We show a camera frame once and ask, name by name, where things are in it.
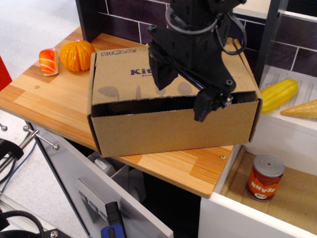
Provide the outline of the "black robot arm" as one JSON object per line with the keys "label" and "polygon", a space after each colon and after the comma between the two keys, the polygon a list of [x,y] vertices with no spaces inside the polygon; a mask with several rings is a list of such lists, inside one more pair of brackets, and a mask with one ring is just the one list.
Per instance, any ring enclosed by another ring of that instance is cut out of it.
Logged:
{"label": "black robot arm", "polygon": [[151,25],[149,64],[154,82],[164,89],[181,75],[199,89],[195,120],[231,104],[236,82],[222,60],[246,48],[247,34],[233,9],[244,0],[172,0],[167,26]]}

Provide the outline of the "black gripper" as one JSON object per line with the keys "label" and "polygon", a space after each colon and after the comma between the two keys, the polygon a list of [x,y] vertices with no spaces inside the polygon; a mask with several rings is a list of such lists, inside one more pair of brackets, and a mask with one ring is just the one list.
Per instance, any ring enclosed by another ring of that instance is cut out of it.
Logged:
{"label": "black gripper", "polygon": [[149,64],[157,88],[164,89],[181,75],[201,90],[193,107],[195,121],[232,103],[236,82],[222,60],[226,29],[196,34],[151,25],[148,33]]}

